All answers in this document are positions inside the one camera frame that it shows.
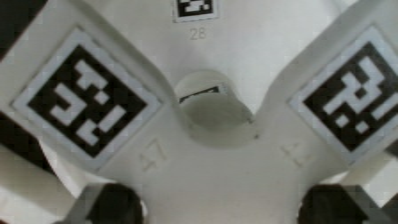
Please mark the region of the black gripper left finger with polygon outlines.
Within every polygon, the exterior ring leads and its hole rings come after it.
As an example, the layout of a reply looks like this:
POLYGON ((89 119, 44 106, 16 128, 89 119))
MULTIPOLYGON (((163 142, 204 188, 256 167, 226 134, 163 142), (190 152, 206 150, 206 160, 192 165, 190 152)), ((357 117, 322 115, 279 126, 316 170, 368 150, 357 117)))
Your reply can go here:
POLYGON ((144 224, 139 195, 119 183, 89 184, 55 224, 144 224))

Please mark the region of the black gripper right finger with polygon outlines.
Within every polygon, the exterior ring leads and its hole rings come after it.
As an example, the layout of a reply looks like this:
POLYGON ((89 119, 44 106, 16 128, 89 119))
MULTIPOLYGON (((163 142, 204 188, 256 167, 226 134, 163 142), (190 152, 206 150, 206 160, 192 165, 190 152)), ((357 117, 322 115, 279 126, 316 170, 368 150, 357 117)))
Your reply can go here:
POLYGON ((314 185, 302 198, 297 224, 386 224, 386 213, 359 185, 314 185))

